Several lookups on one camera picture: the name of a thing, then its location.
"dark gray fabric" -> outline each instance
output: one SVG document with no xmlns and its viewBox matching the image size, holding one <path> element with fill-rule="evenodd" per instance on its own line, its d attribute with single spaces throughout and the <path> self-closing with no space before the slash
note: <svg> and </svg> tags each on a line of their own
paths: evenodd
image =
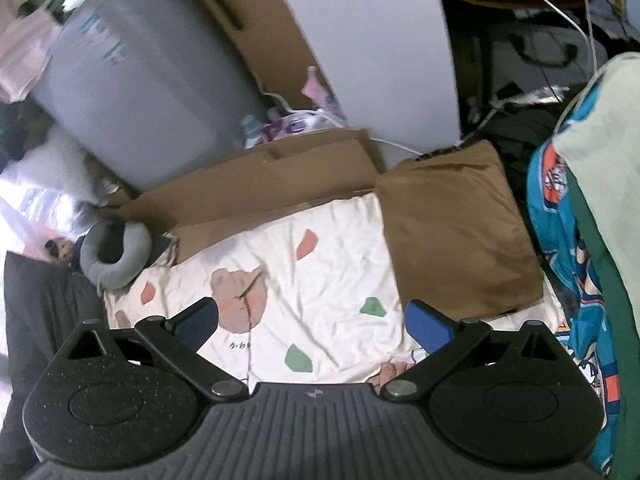
<svg viewBox="0 0 640 480">
<path fill-rule="evenodd" d="M 105 319 L 95 287 L 62 266 L 7 253 L 4 303 L 13 393 L 0 432 L 0 478 L 13 480 L 36 462 L 22 407 L 65 339 L 83 319 Z"/>
</svg>

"white board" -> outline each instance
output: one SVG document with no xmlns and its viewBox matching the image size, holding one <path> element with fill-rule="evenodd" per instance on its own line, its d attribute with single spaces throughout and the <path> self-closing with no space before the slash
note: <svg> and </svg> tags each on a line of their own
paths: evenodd
<svg viewBox="0 0 640 480">
<path fill-rule="evenodd" d="M 287 1 L 351 126 L 421 152 L 460 138 L 440 0 Z"/>
</svg>

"green fabric edge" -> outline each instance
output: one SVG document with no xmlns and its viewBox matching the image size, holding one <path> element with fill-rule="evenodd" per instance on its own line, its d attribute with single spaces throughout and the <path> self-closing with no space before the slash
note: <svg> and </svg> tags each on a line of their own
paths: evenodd
<svg viewBox="0 0 640 480">
<path fill-rule="evenodd" d="M 609 478 L 632 480 L 640 476 L 640 340 L 631 302 L 618 268 L 600 236 L 576 178 L 568 169 L 566 177 L 578 229 L 600 278 L 618 361 L 620 414 Z"/>
</svg>

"green shape print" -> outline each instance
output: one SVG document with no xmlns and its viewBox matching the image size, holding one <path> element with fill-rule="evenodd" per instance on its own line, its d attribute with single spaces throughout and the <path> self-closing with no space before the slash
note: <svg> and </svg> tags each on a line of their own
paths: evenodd
<svg viewBox="0 0 640 480">
<path fill-rule="evenodd" d="M 382 306 L 378 298 L 367 298 L 364 302 L 364 305 L 360 309 L 360 313 L 378 317 L 386 316 L 385 307 Z"/>
<path fill-rule="evenodd" d="M 287 356 L 284 358 L 284 364 L 286 364 L 294 372 L 312 372 L 314 371 L 314 365 L 300 348 L 295 345 L 291 345 L 287 350 Z"/>
</svg>

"gray neck pillow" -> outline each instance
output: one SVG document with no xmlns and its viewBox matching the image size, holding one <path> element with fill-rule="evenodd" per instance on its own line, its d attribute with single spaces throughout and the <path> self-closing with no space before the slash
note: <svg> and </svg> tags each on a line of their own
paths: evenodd
<svg viewBox="0 0 640 480">
<path fill-rule="evenodd" d="M 127 222 L 122 239 L 122 256 L 115 263 L 100 260 L 100 247 L 111 233 L 110 222 L 100 222 L 87 233 L 80 247 L 80 268 L 84 275 L 98 287 L 98 294 L 104 290 L 116 290 L 128 285 L 145 267 L 151 254 L 151 234 L 140 222 Z"/>
</svg>

